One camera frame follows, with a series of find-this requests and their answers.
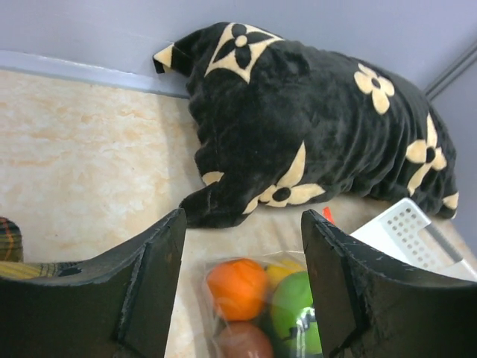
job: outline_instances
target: green apple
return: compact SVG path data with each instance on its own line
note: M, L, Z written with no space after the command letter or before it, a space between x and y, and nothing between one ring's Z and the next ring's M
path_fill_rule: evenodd
M308 272L291 274L278 285L271 320L278 337L297 357L322 353Z

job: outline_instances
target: yellow fruit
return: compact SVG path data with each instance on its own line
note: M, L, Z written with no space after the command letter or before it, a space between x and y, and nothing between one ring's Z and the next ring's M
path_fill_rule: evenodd
M280 260L277 264L268 265L265 269L271 289L275 289L282 280L299 271L305 271L303 265L290 259Z

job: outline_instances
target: red object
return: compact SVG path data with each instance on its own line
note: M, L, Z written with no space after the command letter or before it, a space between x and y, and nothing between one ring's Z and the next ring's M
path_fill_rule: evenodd
M335 224L335 220L333 220L333 216L331 215L331 210L329 209L329 207L325 207L323 209L323 217L329 222L331 222L333 225Z
M268 337L250 322L234 322L217 337L225 358L273 358Z

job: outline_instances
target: gray wall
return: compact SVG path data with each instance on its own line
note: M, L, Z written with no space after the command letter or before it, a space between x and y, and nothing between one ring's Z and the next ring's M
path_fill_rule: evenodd
M434 104L458 151L459 207L454 224L477 254L477 62L454 80Z
M0 49L154 76L198 27L247 22L385 66L424 87L477 34L474 0L0 0Z

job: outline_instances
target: wall baseboard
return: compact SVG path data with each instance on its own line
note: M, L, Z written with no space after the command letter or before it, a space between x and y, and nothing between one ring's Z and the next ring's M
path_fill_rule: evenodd
M444 91L455 79L457 79L466 69L477 61L477 41L475 41L463 54L461 54L444 72L442 72L424 93L431 101Z
M189 97L186 92L187 79L174 72L151 78L82 63L4 50L0 50L0 69L173 97Z

